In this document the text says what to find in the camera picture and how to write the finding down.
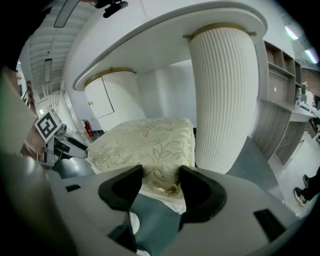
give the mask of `white door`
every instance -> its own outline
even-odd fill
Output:
[[[84,91],[88,99],[87,104],[90,105],[96,118],[100,118],[114,112],[101,77],[89,83],[84,88]]]

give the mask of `shelving unit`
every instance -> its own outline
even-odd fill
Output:
[[[268,42],[259,50],[265,50],[269,74],[267,88],[259,88],[259,115],[252,140],[267,160],[276,154],[286,164],[314,115],[295,106],[302,82],[301,65]]]

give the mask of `white column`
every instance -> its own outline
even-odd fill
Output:
[[[246,32],[220,27],[194,35],[189,50],[196,92],[195,162],[225,174],[246,141],[255,112],[255,47]]]
[[[135,74],[129,71],[112,72],[102,76],[114,111],[121,122],[145,119]]]

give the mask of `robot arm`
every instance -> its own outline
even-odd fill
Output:
[[[53,167],[62,156],[87,158],[87,146],[67,134],[67,126],[54,110],[42,115],[34,125],[45,142],[43,165]]]

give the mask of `beige pillow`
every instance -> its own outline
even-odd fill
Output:
[[[178,170],[193,160],[193,125],[187,118],[162,117],[123,122],[88,147],[88,160],[100,172],[143,165],[143,184],[173,196]]]

